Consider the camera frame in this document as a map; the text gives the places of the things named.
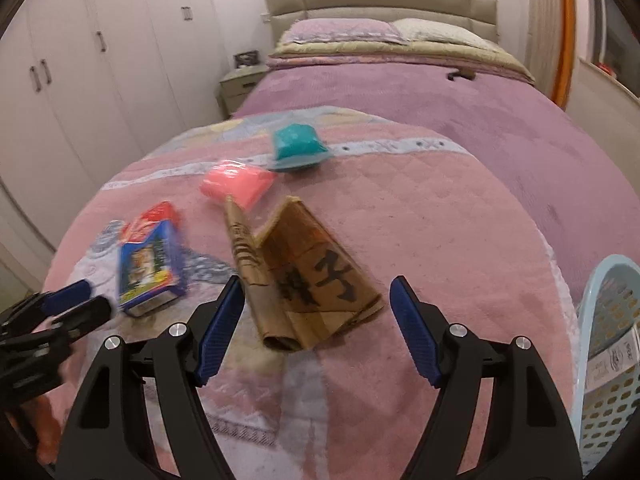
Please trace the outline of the folded beige quilt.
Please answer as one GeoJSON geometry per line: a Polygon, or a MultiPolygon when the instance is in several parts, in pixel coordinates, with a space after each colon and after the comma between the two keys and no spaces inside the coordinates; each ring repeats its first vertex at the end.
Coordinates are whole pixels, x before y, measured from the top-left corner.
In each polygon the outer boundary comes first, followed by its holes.
{"type": "Polygon", "coordinates": [[[341,41],[311,44],[279,44],[267,65],[274,70],[290,67],[341,64],[419,64],[464,68],[535,84],[529,70],[513,55],[498,47],[478,48],[464,44],[413,41],[408,44],[341,41]]]}

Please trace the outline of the purple covered bed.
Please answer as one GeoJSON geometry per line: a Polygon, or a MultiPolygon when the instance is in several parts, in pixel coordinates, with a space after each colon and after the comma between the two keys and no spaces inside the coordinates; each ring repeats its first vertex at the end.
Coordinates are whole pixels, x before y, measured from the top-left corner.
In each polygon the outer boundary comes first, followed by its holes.
{"type": "Polygon", "coordinates": [[[383,63],[273,70],[240,117],[331,105],[432,129],[498,177],[554,249],[574,300],[609,255],[639,258],[639,197],[605,151],[525,82],[383,63]]]}

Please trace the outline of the light blue laundry basket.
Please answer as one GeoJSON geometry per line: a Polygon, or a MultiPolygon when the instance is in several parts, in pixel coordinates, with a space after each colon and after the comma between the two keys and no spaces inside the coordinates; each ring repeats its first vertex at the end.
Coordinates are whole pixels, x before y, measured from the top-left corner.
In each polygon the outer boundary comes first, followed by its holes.
{"type": "Polygon", "coordinates": [[[586,479],[611,478],[614,460],[639,457],[639,266],[610,255],[577,307],[579,344],[570,421],[586,479]]]}

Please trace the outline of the brown paper bag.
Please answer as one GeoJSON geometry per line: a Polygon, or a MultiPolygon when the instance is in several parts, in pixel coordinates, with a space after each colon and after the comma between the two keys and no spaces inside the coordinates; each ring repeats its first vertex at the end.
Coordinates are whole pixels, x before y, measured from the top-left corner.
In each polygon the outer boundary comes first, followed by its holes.
{"type": "Polygon", "coordinates": [[[288,197],[262,232],[252,232],[231,196],[224,221],[262,343],[314,348],[383,307],[381,293],[298,197],[288,197]]]}

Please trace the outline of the beige orange curtain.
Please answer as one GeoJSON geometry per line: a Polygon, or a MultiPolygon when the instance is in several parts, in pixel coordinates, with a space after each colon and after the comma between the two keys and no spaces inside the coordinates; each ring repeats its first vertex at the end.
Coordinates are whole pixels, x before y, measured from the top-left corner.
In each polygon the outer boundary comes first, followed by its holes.
{"type": "Polygon", "coordinates": [[[536,88],[566,109],[576,58],[576,0],[529,0],[525,65],[536,88]]]}

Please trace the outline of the red blue snack box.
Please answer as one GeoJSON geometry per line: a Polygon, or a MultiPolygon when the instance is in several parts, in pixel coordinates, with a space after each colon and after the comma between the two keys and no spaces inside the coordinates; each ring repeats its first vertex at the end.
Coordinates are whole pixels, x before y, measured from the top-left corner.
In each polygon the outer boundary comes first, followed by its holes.
{"type": "Polygon", "coordinates": [[[160,202],[120,231],[118,305],[130,318],[143,318],[185,294],[180,214],[160,202]]]}

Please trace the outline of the beige bedside table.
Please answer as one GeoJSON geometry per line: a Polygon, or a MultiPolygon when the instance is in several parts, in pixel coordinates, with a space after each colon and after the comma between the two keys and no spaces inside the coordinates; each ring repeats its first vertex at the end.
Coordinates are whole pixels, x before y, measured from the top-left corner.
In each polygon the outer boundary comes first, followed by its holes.
{"type": "Polygon", "coordinates": [[[227,117],[231,117],[247,96],[269,72],[265,64],[244,66],[229,72],[220,81],[219,101],[227,117]]]}

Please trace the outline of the dark framed window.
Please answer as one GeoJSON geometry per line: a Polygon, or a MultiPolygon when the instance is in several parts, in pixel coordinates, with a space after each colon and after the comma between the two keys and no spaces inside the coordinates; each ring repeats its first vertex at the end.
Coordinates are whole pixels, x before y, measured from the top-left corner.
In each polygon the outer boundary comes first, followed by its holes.
{"type": "Polygon", "coordinates": [[[603,47],[600,65],[632,94],[639,96],[639,39],[614,0],[602,1],[603,47]]]}

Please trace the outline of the small picture frame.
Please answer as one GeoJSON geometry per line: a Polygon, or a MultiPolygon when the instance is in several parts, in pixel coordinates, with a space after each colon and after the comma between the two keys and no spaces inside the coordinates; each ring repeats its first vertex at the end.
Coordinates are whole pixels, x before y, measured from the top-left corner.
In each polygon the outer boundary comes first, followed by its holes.
{"type": "Polygon", "coordinates": [[[233,55],[236,68],[257,66],[260,64],[260,54],[257,50],[249,50],[233,55]]]}

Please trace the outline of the white pillow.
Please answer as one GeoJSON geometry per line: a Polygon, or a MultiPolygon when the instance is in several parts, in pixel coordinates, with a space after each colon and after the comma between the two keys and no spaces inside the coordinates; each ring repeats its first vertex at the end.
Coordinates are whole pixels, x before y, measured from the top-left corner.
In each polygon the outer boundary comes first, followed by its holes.
{"type": "Polygon", "coordinates": [[[474,32],[443,22],[421,20],[420,18],[402,18],[393,22],[401,36],[407,41],[431,41],[441,44],[457,44],[482,50],[498,52],[498,44],[486,40],[474,32]]]}

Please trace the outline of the dark object on bed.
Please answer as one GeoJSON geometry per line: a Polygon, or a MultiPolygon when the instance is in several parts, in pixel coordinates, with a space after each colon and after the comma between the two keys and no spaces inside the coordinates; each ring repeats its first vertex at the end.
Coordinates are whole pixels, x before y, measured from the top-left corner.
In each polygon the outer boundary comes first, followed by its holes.
{"type": "Polygon", "coordinates": [[[476,78],[476,71],[471,70],[470,68],[461,67],[447,74],[447,79],[449,81],[455,81],[457,78],[473,81],[476,78]]]}

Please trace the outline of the white wardrobe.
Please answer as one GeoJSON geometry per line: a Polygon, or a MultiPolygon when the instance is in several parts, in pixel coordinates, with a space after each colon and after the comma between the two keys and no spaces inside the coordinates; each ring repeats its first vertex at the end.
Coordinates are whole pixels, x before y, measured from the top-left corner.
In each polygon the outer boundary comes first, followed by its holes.
{"type": "Polygon", "coordinates": [[[213,0],[1,0],[1,255],[32,287],[100,186],[210,124],[213,0]]]}

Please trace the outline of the beige padded headboard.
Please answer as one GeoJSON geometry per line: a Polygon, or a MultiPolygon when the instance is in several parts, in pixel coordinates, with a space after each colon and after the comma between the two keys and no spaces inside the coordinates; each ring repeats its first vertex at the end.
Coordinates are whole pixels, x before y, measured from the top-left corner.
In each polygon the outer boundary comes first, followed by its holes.
{"type": "Polygon", "coordinates": [[[308,18],[372,18],[394,22],[402,18],[460,26],[496,42],[497,0],[265,0],[273,41],[295,22],[308,18]]]}

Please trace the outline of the pink plastic packet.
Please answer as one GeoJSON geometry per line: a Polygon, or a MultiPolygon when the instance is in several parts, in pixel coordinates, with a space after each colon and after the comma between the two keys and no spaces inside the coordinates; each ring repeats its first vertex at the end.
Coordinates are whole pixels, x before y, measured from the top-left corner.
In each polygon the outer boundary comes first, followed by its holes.
{"type": "Polygon", "coordinates": [[[200,184],[201,193],[218,205],[228,196],[243,210],[251,210],[276,180],[276,175],[236,160],[217,162],[200,184]]]}

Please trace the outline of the purple pillow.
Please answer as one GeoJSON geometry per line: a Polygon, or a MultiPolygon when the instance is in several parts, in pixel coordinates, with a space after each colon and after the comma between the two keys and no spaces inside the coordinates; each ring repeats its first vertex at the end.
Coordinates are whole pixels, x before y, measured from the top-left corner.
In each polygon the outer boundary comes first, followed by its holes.
{"type": "Polygon", "coordinates": [[[308,18],[294,23],[281,37],[280,44],[313,42],[385,42],[405,44],[407,40],[392,24],[372,18],[308,18]]]}

